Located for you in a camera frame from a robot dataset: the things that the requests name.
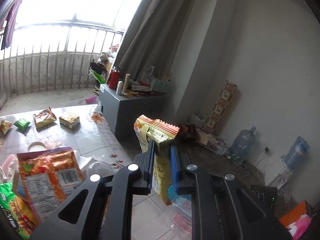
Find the barcode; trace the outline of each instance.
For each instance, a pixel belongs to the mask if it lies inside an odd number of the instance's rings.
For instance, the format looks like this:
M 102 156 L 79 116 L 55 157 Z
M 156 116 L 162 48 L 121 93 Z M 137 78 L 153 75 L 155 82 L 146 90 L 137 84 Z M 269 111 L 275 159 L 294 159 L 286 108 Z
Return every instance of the barcode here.
M 76 173 L 74 171 L 65 171 L 61 173 L 65 184 L 78 181 Z

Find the orange snack bag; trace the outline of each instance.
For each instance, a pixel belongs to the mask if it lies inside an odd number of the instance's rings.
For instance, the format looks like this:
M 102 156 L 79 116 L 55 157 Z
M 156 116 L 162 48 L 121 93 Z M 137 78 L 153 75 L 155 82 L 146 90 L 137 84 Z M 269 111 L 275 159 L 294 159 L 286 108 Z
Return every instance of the orange snack bag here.
M 71 147 L 18 154 L 28 202 L 39 223 L 84 181 Z

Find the white bottle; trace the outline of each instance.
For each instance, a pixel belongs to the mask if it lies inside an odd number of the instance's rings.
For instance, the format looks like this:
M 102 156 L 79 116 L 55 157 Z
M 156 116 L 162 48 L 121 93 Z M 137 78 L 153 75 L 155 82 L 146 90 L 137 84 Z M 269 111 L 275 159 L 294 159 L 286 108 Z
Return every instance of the white bottle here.
M 117 86 L 117 90 L 116 90 L 116 94 L 117 94 L 117 95 L 121 95 L 122 88 L 123 88 L 123 82 L 122 82 L 122 81 L 119 81 L 119 82 L 118 82 L 118 86 Z

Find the green snack package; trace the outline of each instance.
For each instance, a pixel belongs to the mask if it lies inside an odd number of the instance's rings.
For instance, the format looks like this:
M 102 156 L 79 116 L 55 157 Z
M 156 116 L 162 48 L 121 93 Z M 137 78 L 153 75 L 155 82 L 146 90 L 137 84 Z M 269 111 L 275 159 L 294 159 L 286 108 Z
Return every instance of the green snack package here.
M 17 121 L 14 123 L 14 125 L 15 125 L 16 127 L 18 127 L 18 128 L 19 128 L 20 130 L 22 130 L 22 131 L 24 131 L 24 130 L 28 127 L 29 124 L 30 124 L 30 122 L 27 121 L 27 120 L 24 119 L 24 118 L 21 118 L 21 119 L 17 120 Z
M 35 218 L 27 202 L 15 195 L 11 188 L 12 183 L 0 184 L 0 209 L 22 239 L 29 239 L 36 229 L 36 225 L 31 221 Z

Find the orange box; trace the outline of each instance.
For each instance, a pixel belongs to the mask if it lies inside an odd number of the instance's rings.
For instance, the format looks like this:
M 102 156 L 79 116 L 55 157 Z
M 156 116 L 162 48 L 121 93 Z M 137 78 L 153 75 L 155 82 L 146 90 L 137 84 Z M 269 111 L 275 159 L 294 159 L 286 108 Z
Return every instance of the orange box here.
M 287 227 L 288 225 L 292 224 L 293 222 L 297 221 L 302 215 L 306 214 L 309 217 L 313 216 L 313 209 L 309 205 L 307 201 L 302 201 L 292 209 L 289 213 L 285 214 L 282 218 L 280 218 L 280 222 Z

